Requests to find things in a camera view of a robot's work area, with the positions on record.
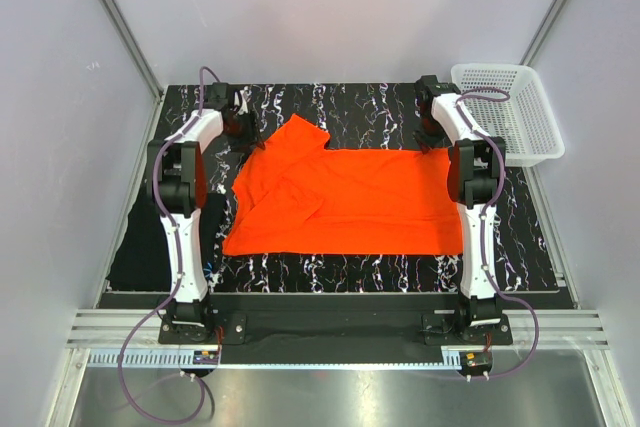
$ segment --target plastic laundry basket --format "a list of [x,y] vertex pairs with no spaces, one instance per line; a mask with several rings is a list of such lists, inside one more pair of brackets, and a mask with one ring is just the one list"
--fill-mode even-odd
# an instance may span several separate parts
[[503,103],[466,100],[478,124],[490,135],[504,138],[506,164],[532,167],[564,154],[564,143],[538,74],[530,67],[510,64],[458,64],[451,78],[461,92],[474,87],[506,90]]

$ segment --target metal floor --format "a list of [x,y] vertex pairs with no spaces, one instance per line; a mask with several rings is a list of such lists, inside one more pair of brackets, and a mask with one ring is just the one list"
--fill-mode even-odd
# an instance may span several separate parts
[[[496,370],[519,361],[495,352]],[[129,369],[132,394],[147,390],[167,369]],[[219,370],[206,377],[206,401],[189,425],[212,426],[604,426],[584,357],[576,351],[539,351],[522,372],[467,384],[452,372]],[[140,405],[154,415],[189,415],[199,389],[173,379],[149,391]],[[124,403],[116,370],[89,368],[71,425],[157,425]]]

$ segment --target white wall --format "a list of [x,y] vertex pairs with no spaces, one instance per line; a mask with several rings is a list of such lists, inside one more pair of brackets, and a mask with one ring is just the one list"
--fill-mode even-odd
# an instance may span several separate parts
[[153,101],[97,0],[0,0],[0,415],[41,425]]
[[640,419],[640,0],[571,0],[534,67],[567,148],[542,164],[544,187]]
[[449,78],[519,62],[551,0],[118,0],[161,83]]

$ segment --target marble pattern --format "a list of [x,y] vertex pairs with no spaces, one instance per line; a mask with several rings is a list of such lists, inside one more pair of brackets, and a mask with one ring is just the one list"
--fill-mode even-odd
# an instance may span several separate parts
[[[243,88],[266,139],[293,113],[331,134],[328,148],[417,149],[413,84],[276,84]],[[170,86],[156,138],[176,131],[196,108],[197,86]],[[214,266],[205,266],[214,292],[451,292],[461,256],[299,255],[228,257],[221,243],[236,212],[233,181],[246,157],[215,139],[204,154],[212,191],[227,197]],[[556,290],[542,232],[521,169],[508,169],[496,222],[496,276],[505,290]]]

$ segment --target orange cloth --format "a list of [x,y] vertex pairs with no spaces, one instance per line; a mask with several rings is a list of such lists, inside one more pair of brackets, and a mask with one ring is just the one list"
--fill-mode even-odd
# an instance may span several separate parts
[[253,152],[233,184],[225,254],[462,252],[446,150],[326,150],[328,141],[294,115]]

